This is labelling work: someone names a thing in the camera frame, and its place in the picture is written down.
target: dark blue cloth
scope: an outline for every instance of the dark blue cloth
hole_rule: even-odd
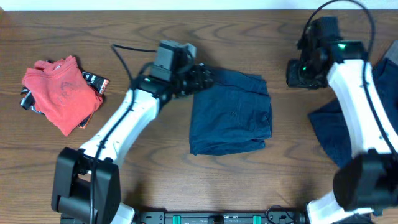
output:
[[[381,103],[398,132],[398,66],[388,59],[373,68],[373,80]],[[326,154],[343,167],[351,160],[348,128],[338,100],[333,100],[308,116]]]
[[[193,97],[191,153],[220,156],[263,149],[272,132],[266,81],[231,70],[213,73],[215,85]]]

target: green light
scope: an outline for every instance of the green light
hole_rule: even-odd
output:
[[[338,46],[340,49],[344,49],[344,48],[346,48],[347,45],[346,45],[346,44],[338,44],[337,46]]]

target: wooden table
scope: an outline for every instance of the wooden table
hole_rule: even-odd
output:
[[[172,101],[139,136],[121,169],[123,202],[177,210],[265,210],[295,207],[331,190],[337,166],[326,156],[307,115],[331,101],[330,89],[288,89],[287,61],[311,11],[91,11],[5,12],[0,23],[0,223],[57,223],[50,208],[55,161],[65,147],[77,149],[122,102],[128,79],[109,44],[156,49],[159,40],[192,43],[197,62],[261,74],[274,112],[266,148],[227,156],[190,154],[192,97]],[[340,18],[347,39],[368,42],[361,11],[322,11]],[[373,11],[376,63],[398,37],[397,11]],[[45,116],[18,102],[26,68],[37,60],[69,55],[81,67],[111,80],[106,101],[86,129],[69,137]],[[123,52],[136,73],[155,55]],[[387,210],[377,223],[398,222]]]

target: white wall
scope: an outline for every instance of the white wall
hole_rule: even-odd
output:
[[[230,10],[316,9],[328,0],[0,0],[6,11],[15,10]],[[359,0],[369,9],[398,9],[398,0]],[[357,9],[336,2],[326,9]]]

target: red cloth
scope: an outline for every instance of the red cloth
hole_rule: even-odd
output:
[[[102,97],[87,85],[72,56],[54,63],[38,61],[22,79],[35,99],[35,108],[44,113],[68,136],[102,104]]]

